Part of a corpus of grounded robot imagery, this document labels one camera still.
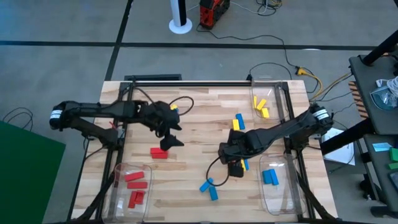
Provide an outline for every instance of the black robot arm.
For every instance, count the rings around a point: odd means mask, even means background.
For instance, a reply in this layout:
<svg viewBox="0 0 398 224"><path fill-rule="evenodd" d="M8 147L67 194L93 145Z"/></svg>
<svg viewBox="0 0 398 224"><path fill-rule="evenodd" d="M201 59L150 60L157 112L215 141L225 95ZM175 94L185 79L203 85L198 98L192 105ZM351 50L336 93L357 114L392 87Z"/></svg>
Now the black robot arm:
<svg viewBox="0 0 398 224"><path fill-rule="evenodd" d="M62 131L73 128L81 131L84 137L98 138L106 147L117 145L118 131L113 128L104 129L90 123L81 117L87 118L115 118L123 123L141 123L151 131L155 131L158 138L163 138L160 147L168 150L172 146L183 146L183 143L170 134L170 129L181 130L178 125L180 116L177 111L171 110L169 104L157 101L148 104L146 101L115 101L111 104L78 103L64 101L53 107L50 117L52 129Z"/></svg>
<svg viewBox="0 0 398 224"><path fill-rule="evenodd" d="M295 119L269 129L259 128L246 133L231 129L228 142L220 144L218 155L223 164L249 159L263 153L284 136L289 136L292 149L302 149L308 144L309 136L325 134L332 126L333 120L326 109L314 104Z"/></svg>

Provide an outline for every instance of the white cylindrical stand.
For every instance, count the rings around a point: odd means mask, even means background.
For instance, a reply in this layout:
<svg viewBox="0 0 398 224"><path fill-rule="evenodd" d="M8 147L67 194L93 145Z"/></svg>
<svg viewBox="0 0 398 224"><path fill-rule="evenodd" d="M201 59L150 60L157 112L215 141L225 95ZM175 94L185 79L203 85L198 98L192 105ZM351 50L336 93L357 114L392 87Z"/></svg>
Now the white cylindrical stand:
<svg viewBox="0 0 398 224"><path fill-rule="evenodd" d="M192 29L192 21L187 18L185 0L170 0L173 19L169 23L169 29L175 34L186 34Z"/></svg>

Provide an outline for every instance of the red block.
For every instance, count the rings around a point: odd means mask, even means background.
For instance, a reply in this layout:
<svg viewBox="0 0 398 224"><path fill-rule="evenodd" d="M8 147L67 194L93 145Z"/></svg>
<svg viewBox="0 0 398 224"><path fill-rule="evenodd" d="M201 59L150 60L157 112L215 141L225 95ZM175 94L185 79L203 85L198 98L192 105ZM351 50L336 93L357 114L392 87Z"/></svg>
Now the red block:
<svg viewBox="0 0 398 224"><path fill-rule="evenodd" d="M137 192L131 192L130 196L130 201L129 201L129 208L135 208L136 207L136 198L137 198Z"/></svg>
<svg viewBox="0 0 398 224"><path fill-rule="evenodd" d="M160 148L151 148L150 153L151 154L161 154L161 153L167 153L167 151L163 151Z"/></svg>
<svg viewBox="0 0 398 224"><path fill-rule="evenodd" d="M136 203L138 205L142 205L142 203L144 201L144 194L145 194L145 192L143 190L137 190L137 197L136 197L136 200L134 201L134 203Z"/></svg>
<svg viewBox="0 0 398 224"><path fill-rule="evenodd" d="M168 153L152 154L153 159L167 159Z"/></svg>
<svg viewBox="0 0 398 224"><path fill-rule="evenodd" d="M126 182L132 181L132 180L136 180L136 179L140 179L140 178L144 178L144 171L140 171L140 172L135 172L132 174L128 174L124 176L124 180Z"/></svg>
<svg viewBox="0 0 398 224"><path fill-rule="evenodd" d="M129 182L127 183L127 189L146 189L148 187L147 182Z"/></svg>

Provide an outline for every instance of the blue rectangular block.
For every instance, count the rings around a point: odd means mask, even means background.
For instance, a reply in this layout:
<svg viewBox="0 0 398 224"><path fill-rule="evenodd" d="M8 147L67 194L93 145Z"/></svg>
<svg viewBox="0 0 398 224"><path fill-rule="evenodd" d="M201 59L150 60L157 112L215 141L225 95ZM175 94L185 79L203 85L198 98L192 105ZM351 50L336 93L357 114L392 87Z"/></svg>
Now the blue rectangular block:
<svg viewBox="0 0 398 224"><path fill-rule="evenodd" d="M209 178L209 182L213 183L213 179L211 177ZM209 182L206 180L206 182L199 188L199 190L201 192L204 192L205 190L207 190L207 188L209 188L209 186L210 186Z"/></svg>
<svg viewBox="0 0 398 224"><path fill-rule="evenodd" d="M249 162L247 159L243 160L244 161L244 166L246 167L246 170L249 170Z"/></svg>
<svg viewBox="0 0 398 224"><path fill-rule="evenodd" d="M270 169L269 172L271 173L272 184L273 185L278 185L279 181L278 181L278 177L276 176L275 170L274 169Z"/></svg>
<svg viewBox="0 0 398 224"><path fill-rule="evenodd" d="M210 186L209 192L211 200L218 200L217 190L214 186Z"/></svg>
<svg viewBox="0 0 398 224"><path fill-rule="evenodd" d="M239 121L239 129L244 130L245 127L244 127L242 114L236 114L236 119L238 119L238 121Z"/></svg>
<svg viewBox="0 0 398 224"><path fill-rule="evenodd" d="M271 184L272 183L271 173L269 172L269 170L262 171L262 179L263 179L265 184Z"/></svg>

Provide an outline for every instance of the transparent container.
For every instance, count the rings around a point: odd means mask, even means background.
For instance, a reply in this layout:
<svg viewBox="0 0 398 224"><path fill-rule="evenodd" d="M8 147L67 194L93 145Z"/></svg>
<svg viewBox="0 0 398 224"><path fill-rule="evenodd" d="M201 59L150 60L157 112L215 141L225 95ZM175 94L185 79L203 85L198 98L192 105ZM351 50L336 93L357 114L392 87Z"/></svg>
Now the transparent container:
<svg viewBox="0 0 398 224"><path fill-rule="evenodd" d="M259 162L259 184L263 208L272 215L303 214L306 206L301 192L294 158L286 155L263 155ZM262 171L274 169L279 185L265 184Z"/></svg>
<svg viewBox="0 0 398 224"><path fill-rule="evenodd" d="M261 111L254 108L254 96L257 97L257 105L263 99L267 101L263 108L268 109L269 118L263 118ZM256 124L271 124L289 118L281 81L266 78L253 80L251 83L251 105L253 121Z"/></svg>
<svg viewBox="0 0 398 224"><path fill-rule="evenodd" d="M152 169L147 165L134 166L132 164L120 163L115 168L115 179L111 186L111 192L107 194L105 209L103 212L104 223L142 223L149 201L149 194L152 187ZM127 182L124 176L135 172L144 171L144 178L133 180L147 182L146 189L127 189ZM131 192L142 190L145 192L142 205L129 208Z"/></svg>

